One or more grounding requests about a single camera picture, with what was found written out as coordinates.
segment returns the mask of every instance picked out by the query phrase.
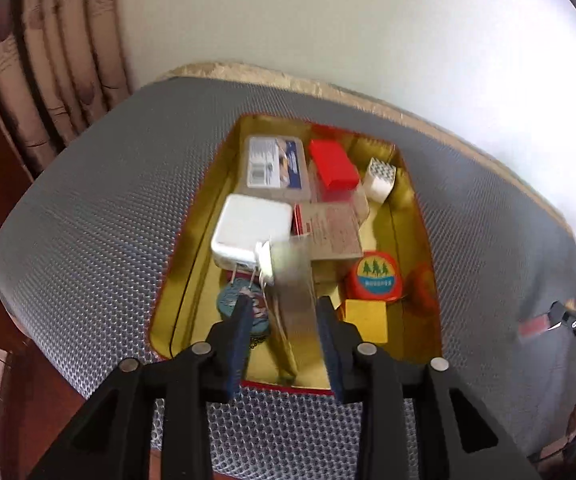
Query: blue round coaster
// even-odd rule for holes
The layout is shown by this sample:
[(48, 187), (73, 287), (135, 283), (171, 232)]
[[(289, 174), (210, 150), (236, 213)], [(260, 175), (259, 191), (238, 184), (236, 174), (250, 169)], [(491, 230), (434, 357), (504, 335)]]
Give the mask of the blue round coaster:
[(223, 317), (232, 316), (239, 294), (246, 294), (253, 298), (253, 314), (251, 335), (255, 337), (267, 335), (270, 332), (270, 322), (268, 322), (268, 307), (263, 298), (261, 287), (256, 283), (250, 286), (250, 280), (235, 278), (232, 283), (223, 288), (217, 297), (217, 309)]

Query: orange round object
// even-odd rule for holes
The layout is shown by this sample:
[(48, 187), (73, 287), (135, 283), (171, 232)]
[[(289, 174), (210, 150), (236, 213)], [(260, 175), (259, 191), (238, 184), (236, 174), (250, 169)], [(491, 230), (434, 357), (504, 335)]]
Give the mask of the orange round object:
[(434, 273), (430, 265), (420, 264), (410, 272), (405, 280), (405, 291), (419, 314), (435, 314), (439, 311)]
[(351, 300), (397, 301), (403, 294), (401, 271), (388, 253), (366, 251), (345, 277)]

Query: round label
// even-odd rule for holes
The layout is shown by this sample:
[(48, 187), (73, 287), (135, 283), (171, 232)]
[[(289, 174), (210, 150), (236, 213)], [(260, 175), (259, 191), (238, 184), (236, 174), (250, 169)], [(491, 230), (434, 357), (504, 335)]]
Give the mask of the round label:
[(253, 300), (252, 335), (258, 336), (268, 332), (270, 324), (268, 320), (268, 307), (261, 288), (256, 283), (250, 284), (247, 278), (235, 278), (232, 283), (228, 283), (217, 297), (217, 308), (224, 317), (232, 316), (232, 312), (237, 304), (239, 294), (245, 294)]
[(357, 280), (371, 294), (382, 296), (395, 288), (397, 276), (394, 267), (386, 258), (371, 255), (359, 262)]

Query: label on plastic box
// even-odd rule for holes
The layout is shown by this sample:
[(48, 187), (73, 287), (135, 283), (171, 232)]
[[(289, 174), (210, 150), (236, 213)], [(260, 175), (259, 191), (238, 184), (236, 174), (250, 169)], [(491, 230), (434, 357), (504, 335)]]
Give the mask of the label on plastic box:
[(294, 140), (251, 137), (248, 147), (248, 187), (301, 189), (297, 143)]

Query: yellow block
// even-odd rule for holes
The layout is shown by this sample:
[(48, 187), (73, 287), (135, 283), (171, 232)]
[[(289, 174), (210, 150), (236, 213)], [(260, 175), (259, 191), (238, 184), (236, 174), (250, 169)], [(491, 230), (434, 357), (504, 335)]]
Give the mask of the yellow block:
[(375, 344), (388, 342), (385, 301), (345, 300), (339, 310), (341, 320), (356, 326), (364, 341)]

